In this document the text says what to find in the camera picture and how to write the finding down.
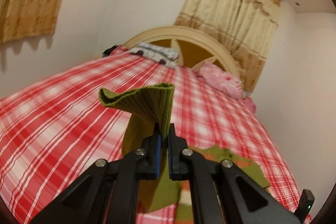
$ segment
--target bed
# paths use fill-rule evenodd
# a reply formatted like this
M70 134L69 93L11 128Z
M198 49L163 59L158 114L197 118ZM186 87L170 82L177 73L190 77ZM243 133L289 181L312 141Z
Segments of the bed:
M143 32L124 46L138 42L178 49L180 66L115 51L0 100L0 215L10 211L12 223L29 223L95 160L121 157L130 113L104 108L99 88L123 92L163 81L175 85L171 122L178 136L191 146L217 144L253 159L270 181L271 195L294 211L300 190L265 128L241 100L197 79L204 60L239 77L228 51L205 33L180 26ZM175 208L149 214L139 208L137 223L173 223Z

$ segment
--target wooden headboard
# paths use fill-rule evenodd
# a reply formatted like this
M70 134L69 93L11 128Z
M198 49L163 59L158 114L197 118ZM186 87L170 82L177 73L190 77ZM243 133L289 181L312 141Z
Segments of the wooden headboard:
M204 61L208 61L240 78L235 60L228 50L202 31L182 26L160 27L142 32L124 45L132 48L139 42L177 49L180 52L179 65L197 71Z

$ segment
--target green towel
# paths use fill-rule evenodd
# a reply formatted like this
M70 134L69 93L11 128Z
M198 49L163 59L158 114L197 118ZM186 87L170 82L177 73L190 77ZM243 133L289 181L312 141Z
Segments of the green towel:
M217 145L208 149L198 149L191 147L201 153L206 159L220 162L222 160L231 160L249 175L262 188L268 189L270 184L264 177L260 167L253 160L245 159L239 155L233 154L229 149L221 149ZM190 195L189 181L182 181L180 188L180 197L175 212L174 224L193 224L193 209Z
M163 146L159 180L139 183L138 200L148 212L159 210L179 200L179 182L169 179L165 141L169 132L173 95L174 86L169 83L144 86L121 94L105 88L99 91L99 99L103 106L132 113L122 143L123 156L139 148L142 140L152 135L156 122L160 125Z

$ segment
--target pink pillow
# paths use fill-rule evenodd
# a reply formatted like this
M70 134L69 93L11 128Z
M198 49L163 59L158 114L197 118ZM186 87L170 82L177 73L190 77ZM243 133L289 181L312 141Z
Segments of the pink pillow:
M235 99L241 99L241 81L230 73L209 62L204 62L198 73L208 85Z
M245 97L243 99L243 102L244 102L245 105L247 105L250 108L250 110L252 111L252 113L255 113L255 111L257 110L257 107L254 104L254 102L253 102L253 100L252 100L251 97Z

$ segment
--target red plaid bedsheet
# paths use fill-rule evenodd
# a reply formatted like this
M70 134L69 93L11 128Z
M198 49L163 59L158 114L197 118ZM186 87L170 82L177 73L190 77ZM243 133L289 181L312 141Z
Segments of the red plaid bedsheet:
M189 145L214 144L252 158L270 192L294 211L300 191L266 130L241 102L197 80L189 68L169 69L122 53L90 61L0 100L0 195L19 223L28 223L96 159L121 157L130 114L104 108L98 90L115 92L159 82L175 85L171 122ZM137 223L173 223L176 206Z

